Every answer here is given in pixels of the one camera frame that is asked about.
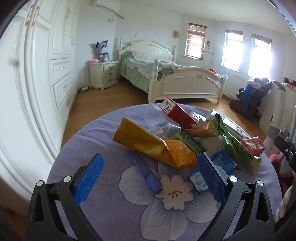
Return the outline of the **red carton box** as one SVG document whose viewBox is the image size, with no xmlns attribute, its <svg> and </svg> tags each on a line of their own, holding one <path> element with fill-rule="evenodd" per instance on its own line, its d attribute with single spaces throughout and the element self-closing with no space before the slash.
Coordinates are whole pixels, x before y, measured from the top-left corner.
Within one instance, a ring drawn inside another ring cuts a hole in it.
<svg viewBox="0 0 296 241">
<path fill-rule="evenodd" d="M 168 118 L 180 125 L 183 129 L 190 129 L 192 125 L 197 124 L 184 109 L 169 97 L 166 97 L 159 107 Z"/>
</svg>

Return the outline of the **purple blue wrapper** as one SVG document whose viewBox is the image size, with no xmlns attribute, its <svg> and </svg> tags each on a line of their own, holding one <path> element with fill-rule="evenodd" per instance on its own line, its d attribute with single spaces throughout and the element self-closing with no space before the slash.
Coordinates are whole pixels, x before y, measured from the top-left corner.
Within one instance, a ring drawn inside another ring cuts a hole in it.
<svg viewBox="0 0 296 241">
<path fill-rule="evenodd" d="M 154 193 L 160 193 L 163 190 L 163 187 L 156 175 L 141 157 L 141 155 L 137 151 L 128 151 L 128 155 L 138 168 L 149 188 Z"/>
</svg>

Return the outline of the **green yellow snack wrapper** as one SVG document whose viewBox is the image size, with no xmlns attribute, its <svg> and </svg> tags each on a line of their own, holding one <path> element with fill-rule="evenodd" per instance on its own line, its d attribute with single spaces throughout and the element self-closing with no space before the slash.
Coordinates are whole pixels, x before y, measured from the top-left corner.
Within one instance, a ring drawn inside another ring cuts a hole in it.
<svg viewBox="0 0 296 241">
<path fill-rule="evenodd" d="M 226 145 L 226 151 L 237 164 L 239 170 L 242 169 L 241 161 L 243 161 L 252 175 L 255 175 L 260 167 L 261 158 L 254 156 L 239 140 L 237 140 L 232 134 L 230 134 L 222 120 L 220 114 L 214 114 L 217 122 L 217 133 L 224 139 Z"/>
</svg>

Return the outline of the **wall air conditioner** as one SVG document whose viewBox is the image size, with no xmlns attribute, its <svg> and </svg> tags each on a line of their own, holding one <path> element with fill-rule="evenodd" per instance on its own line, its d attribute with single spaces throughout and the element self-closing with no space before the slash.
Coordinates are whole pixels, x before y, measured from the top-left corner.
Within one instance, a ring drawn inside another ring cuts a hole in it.
<svg viewBox="0 0 296 241">
<path fill-rule="evenodd" d="M 114 0 L 93 0 L 91 6 L 95 8 L 101 8 L 106 11 L 118 12 L 120 9 L 120 2 Z"/>
</svg>

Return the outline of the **small red box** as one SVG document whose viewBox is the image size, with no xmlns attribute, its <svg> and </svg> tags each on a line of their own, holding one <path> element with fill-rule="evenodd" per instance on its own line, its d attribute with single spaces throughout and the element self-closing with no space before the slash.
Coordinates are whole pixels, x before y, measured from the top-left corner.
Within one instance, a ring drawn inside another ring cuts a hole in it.
<svg viewBox="0 0 296 241">
<path fill-rule="evenodd" d="M 266 149 L 266 146 L 259 137 L 244 139 L 241 141 L 241 144 L 243 144 L 254 156 L 260 156 Z"/>
</svg>

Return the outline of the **light blue tissue packet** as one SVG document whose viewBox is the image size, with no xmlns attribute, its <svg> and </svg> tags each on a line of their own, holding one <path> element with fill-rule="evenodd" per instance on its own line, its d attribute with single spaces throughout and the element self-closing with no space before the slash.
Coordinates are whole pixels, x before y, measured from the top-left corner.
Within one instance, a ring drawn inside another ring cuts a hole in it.
<svg viewBox="0 0 296 241">
<path fill-rule="evenodd" d="M 200 172 L 200 170 L 196 167 L 189 174 L 188 178 L 195 186 L 199 195 L 202 195 L 209 191 L 208 186 Z"/>
</svg>

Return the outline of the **clear plastic bag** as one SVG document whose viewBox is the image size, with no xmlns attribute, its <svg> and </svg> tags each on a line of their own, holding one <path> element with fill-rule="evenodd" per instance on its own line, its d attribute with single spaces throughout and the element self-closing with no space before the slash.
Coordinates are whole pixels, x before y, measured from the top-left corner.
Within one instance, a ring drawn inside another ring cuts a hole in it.
<svg viewBox="0 0 296 241">
<path fill-rule="evenodd" d="M 163 140 L 175 140 L 182 128 L 168 118 L 158 105 L 149 103 L 144 115 L 149 131 Z"/>
</svg>

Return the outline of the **white bed frame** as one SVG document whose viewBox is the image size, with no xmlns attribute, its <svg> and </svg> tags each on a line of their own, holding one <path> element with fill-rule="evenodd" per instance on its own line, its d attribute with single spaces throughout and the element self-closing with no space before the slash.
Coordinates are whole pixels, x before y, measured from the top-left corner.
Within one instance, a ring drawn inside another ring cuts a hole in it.
<svg viewBox="0 0 296 241">
<path fill-rule="evenodd" d="M 152 40 L 130 42 L 119 48 L 119 75 L 147 93 L 154 103 L 166 97 L 222 99 L 226 75 L 176 64 L 169 48 Z"/>
</svg>

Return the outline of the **blue wrapper packet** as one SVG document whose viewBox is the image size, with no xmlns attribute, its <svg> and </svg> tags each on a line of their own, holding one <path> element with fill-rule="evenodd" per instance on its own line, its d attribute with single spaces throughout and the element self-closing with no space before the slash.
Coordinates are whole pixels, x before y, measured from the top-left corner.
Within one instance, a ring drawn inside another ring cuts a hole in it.
<svg viewBox="0 0 296 241">
<path fill-rule="evenodd" d="M 220 166 L 228 176 L 233 175 L 234 169 L 237 167 L 236 162 L 224 149 L 214 153 L 210 159 L 215 165 Z"/>
</svg>

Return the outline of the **orange snack bag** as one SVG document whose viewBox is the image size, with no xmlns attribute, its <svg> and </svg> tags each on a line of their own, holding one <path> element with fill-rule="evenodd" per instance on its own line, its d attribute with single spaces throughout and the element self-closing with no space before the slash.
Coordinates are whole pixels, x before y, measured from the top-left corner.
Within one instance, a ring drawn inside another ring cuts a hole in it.
<svg viewBox="0 0 296 241">
<path fill-rule="evenodd" d="M 178 170 L 197 166 L 196 154 L 182 141 L 163 140 L 126 117 L 122 119 L 113 141 Z"/>
</svg>

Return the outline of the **purple floral table cloth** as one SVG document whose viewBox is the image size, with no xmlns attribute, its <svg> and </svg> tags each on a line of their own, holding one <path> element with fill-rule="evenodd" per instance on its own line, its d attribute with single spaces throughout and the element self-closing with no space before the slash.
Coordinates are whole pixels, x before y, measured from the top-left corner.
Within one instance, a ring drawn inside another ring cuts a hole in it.
<svg viewBox="0 0 296 241">
<path fill-rule="evenodd" d="M 48 183 L 74 175 L 95 154 L 102 154 L 104 168 L 81 208 L 103 240 L 197 240 L 220 203 L 210 193 L 197 193 L 189 169 L 177 170 L 144 156 L 163 186 L 154 193 L 128 150 L 113 141 L 123 118 L 145 126 L 146 111 L 145 104 L 122 108 L 79 130 L 60 151 Z"/>
</svg>

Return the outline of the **white dresser cabinet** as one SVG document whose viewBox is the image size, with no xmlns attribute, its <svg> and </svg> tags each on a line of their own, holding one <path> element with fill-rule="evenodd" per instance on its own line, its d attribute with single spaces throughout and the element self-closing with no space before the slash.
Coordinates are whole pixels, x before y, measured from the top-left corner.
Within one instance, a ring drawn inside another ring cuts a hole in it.
<svg viewBox="0 0 296 241">
<path fill-rule="evenodd" d="M 266 139 L 270 124 L 276 123 L 279 129 L 291 130 L 293 122 L 293 110 L 295 106 L 295 88 L 278 81 L 273 81 L 269 91 L 267 104 L 259 122 L 259 127 Z"/>
</svg>

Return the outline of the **purple plush doll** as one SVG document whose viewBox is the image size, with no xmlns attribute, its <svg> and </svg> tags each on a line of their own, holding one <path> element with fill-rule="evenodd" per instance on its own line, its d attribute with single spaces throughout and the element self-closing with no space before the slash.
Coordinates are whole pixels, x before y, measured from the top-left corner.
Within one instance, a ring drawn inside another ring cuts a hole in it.
<svg viewBox="0 0 296 241">
<path fill-rule="evenodd" d="M 96 53 L 98 55 L 99 62 L 109 61 L 109 51 L 108 51 L 108 41 L 97 42 L 96 43 Z"/>
</svg>

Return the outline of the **grey white height pole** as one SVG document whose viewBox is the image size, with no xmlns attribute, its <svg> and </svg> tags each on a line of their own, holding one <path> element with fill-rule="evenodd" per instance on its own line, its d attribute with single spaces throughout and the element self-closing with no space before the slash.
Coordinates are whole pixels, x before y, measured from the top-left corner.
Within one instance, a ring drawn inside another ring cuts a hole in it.
<svg viewBox="0 0 296 241">
<path fill-rule="evenodd" d="M 264 150 L 266 156 L 270 155 L 274 146 L 274 139 L 280 134 L 280 124 L 283 117 L 286 96 L 286 89 L 284 86 L 275 80 L 273 81 L 273 84 L 275 85 L 276 99 L 273 111 L 273 119 L 269 124 L 267 136 L 263 142 L 266 146 L 266 149 Z"/>
</svg>

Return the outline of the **white wardrobe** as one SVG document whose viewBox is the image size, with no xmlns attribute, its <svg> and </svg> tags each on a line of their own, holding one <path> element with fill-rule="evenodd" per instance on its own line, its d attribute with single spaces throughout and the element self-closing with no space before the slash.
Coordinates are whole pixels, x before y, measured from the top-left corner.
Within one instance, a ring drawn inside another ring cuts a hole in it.
<svg viewBox="0 0 296 241">
<path fill-rule="evenodd" d="M 17 1 L 1 22 L 1 178 L 30 199 L 60 152 L 76 89 L 77 1 Z"/>
</svg>

